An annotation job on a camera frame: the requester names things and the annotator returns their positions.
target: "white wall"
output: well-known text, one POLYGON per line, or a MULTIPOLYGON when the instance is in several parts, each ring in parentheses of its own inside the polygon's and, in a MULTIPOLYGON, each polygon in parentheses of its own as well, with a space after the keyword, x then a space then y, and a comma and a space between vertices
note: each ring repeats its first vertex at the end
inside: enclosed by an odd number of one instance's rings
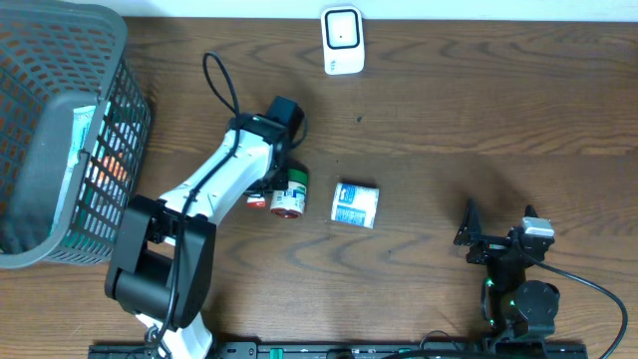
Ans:
POLYGON ((367 19, 638 21, 638 0, 68 0, 111 7, 123 16, 318 19, 352 4, 367 19))

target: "gray basket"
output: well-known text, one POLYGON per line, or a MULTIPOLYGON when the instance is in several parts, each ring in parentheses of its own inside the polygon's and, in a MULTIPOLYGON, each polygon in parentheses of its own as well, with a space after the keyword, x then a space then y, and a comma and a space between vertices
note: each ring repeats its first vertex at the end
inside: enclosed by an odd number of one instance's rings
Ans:
POLYGON ((126 42, 108 8, 0 0, 0 267, 109 259, 151 125, 126 42))

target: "wooden table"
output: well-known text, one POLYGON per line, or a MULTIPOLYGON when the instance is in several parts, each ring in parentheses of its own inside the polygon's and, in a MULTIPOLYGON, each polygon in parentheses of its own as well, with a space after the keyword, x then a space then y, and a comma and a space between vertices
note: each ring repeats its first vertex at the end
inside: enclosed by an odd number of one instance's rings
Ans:
MULTIPOLYGON (((557 231, 546 262, 618 294, 638 316, 636 24, 367 21, 363 73, 328 77, 319 21, 127 19, 156 124, 139 192, 157 197, 217 148, 230 112, 201 55, 223 58, 244 111, 294 99, 310 135, 307 213, 238 204, 217 232, 203 315, 214 332, 283 340, 419 340, 488 330, 483 266, 453 246, 465 201, 503 235, 528 203, 557 231), (381 190, 375 228, 330 221, 338 181, 381 190)), ((223 88, 221 77, 214 80, 223 88)), ((145 329, 104 294, 106 265, 0 271, 0 356, 83 358, 145 329)), ((615 304, 538 268, 561 292, 555 339, 591 358, 615 304)), ((635 322, 614 358, 635 358, 635 322)))

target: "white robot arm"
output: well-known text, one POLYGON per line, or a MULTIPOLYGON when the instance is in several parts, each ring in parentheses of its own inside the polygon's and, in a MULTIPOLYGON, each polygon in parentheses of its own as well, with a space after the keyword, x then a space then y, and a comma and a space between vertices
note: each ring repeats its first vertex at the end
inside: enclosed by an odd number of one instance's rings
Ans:
POLYGON ((219 149, 178 187, 158 200, 136 196, 130 201, 106 292, 148 328, 159 330, 168 323, 160 355, 207 355, 213 337, 199 310, 210 285, 216 226, 247 190, 287 189, 287 154, 303 119, 296 103, 277 97, 265 116, 232 119, 219 149), (190 195, 194 197, 184 206, 190 195), (182 225, 183 236, 177 242, 182 225), (179 261, 149 250, 149 240, 180 245, 179 261))

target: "white plug device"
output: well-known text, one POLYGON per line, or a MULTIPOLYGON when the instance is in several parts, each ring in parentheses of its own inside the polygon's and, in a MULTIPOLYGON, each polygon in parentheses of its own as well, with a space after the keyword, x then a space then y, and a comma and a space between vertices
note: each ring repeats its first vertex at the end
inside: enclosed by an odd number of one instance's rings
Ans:
POLYGON ((363 70, 361 12, 354 6, 339 6, 321 14, 324 69, 328 75, 355 74, 363 70))

